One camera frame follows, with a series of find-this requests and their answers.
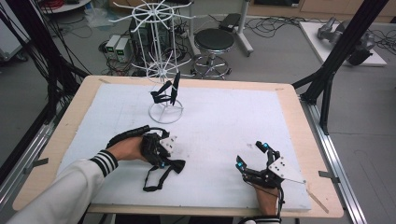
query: floor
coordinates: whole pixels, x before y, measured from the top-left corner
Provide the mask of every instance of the floor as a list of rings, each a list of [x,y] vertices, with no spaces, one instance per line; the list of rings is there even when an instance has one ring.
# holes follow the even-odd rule
[[[128,21],[114,26],[89,28],[83,11],[61,14],[55,18],[69,30],[64,38],[92,74],[107,72],[104,55],[98,51],[103,41],[113,34],[123,34]],[[216,27],[209,17],[196,19],[202,27]],[[396,26],[374,24],[372,29],[384,32]],[[247,57],[239,45],[223,55],[233,72],[230,81],[293,83],[316,72],[320,60],[303,35],[291,25],[277,30],[272,38],[263,38],[246,29],[245,35],[254,48]],[[59,39],[54,39],[64,54]],[[396,223],[396,56],[385,49],[375,48],[388,63],[385,67],[342,66],[333,81],[329,114],[329,132],[344,165],[349,182],[358,198],[368,223]],[[180,68],[190,73],[190,64]],[[12,60],[0,67],[0,131],[4,162],[24,132],[46,103],[46,82],[31,62]],[[306,87],[297,90],[303,93]],[[0,222],[14,211],[12,198],[0,213]],[[99,223],[101,215],[89,215],[85,223]],[[164,223],[186,223],[187,217],[163,217]],[[347,215],[339,219],[302,218],[301,223],[348,223]],[[283,223],[294,223],[284,218]]]

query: black strap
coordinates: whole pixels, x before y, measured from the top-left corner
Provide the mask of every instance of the black strap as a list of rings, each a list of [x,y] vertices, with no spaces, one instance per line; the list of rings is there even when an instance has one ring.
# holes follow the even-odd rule
[[[163,86],[158,91],[152,91],[150,94],[152,96],[152,99],[154,100],[154,103],[158,104],[158,103],[170,101],[171,105],[175,105],[179,81],[180,81],[180,71],[177,72],[173,84],[171,81],[168,80],[165,82],[165,84],[163,84]],[[173,87],[171,91],[171,95],[170,96],[166,94],[161,95],[161,93],[163,93],[170,86]]]
[[[184,165],[186,164],[185,161],[182,160],[175,160],[175,161],[171,161],[167,158],[163,158],[163,160],[169,164],[168,169],[165,171],[165,173],[163,173],[163,176],[161,176],[160,180],[158,181],[158,185],[157,186],[149,186],[147,187],[147,183],[149,180],[149,173],[151,171],[155,171],[157,170],[159,167],[158,166],[153,166],[149,171],[148,171],[148,175],[146,176],[145,179],[145,187],[143,187],[143,190],[145,192],[152,192],[155,191],[157,189],[162,189],[163,188],[163,182],[165,181],[165,179],[168,177],[169,173],[171,173],[171,171],[175,171],[177,174],[180,174],[180,172],[183,170]]]
[[[166,89],[168,89],[170,86],[172,86],[172,82],[171,81],[166,81],[165,84],[163,84],[163,86],[158,91],[152,91],[150,93],[155,104],[162,103],[162,102],[167,102],[167,101],[171,100],[171,97],[168,96],[168,95],[165,95],[165,94],[160,95]]]
[[[124,133],[119,133],[116,136],[114,136],[110,141],[108,141],[108,144],[106,148],[110,148],[114,145],[116,145],[118,142],[125,140],[130,137],[137,137],[142,135],[143,133],[147,133],[150,131],[150,127],[148,125],[145,125],[143,127],[137,128],[137,129],[132,129],[130,131],[124,132]]]

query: black pole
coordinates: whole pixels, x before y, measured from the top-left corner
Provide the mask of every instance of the black pole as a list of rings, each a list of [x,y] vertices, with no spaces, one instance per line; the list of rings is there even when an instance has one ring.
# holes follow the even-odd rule
[[[329,134],[327,123],[332,92],[332,80],[335,73],[347,57],[350,56],[351,52],[353,52],[361,37],[373,23],[387,2],[388,0],[363,1],[361,7],[358,9],[348,27],[335,44],[332,52],[330,52],[329,57],[319,70],[313,75],[305,77],[292,84],[292,86],[297,89],[311,82],[308,90],[301,95],[301,99],[303,101],[307,101],[311,105],[316,104],[318,97],[324,91],[320,112],[320,127],[326,134]]]

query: black stripe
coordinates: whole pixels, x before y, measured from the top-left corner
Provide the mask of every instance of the black stripe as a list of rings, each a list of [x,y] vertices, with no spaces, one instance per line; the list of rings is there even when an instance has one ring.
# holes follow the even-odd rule
[[[113,154],[111,154],[109,151],[107,150],[102,150],[100,152],[103,152],[104,154],[106,154],[107,156],[109,156],[109,158],[113,161],[112,164],[115,165],[114,169],[116,169],[117,167],[119,167],[119,162],[117,161],[117,159],[114,157]]]
[[[107,173],[106,173],[106,169],[103,166],[103,164],[99,160],[97,160],[95,157],[90,159],[90,161],[95,162],[99,166],[99,168],[102,170],[103,176],[106,177]]]
[[[105,170],[106,170],[106,175],[110,174],[110,169],[109,169],[109,167],[108,167],[107,162],[106,162],[103,158],[101,158],[100,155],[96,155],[95,158],[96,158],[97,160],[99,160],[99,161],[104,165]]]

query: power supply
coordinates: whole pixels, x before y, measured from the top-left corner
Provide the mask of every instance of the power supply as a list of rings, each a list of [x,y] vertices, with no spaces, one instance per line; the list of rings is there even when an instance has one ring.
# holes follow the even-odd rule
[[[132,57],[132,50],[128,37],[120,39],[119,44],[116,46],[116,53],[120,63],[128,63],[129,59]]]
[[[115,48],[120,40],[120,35],[113,35],[106,44],[106,56],[108,59],[117,60]]]

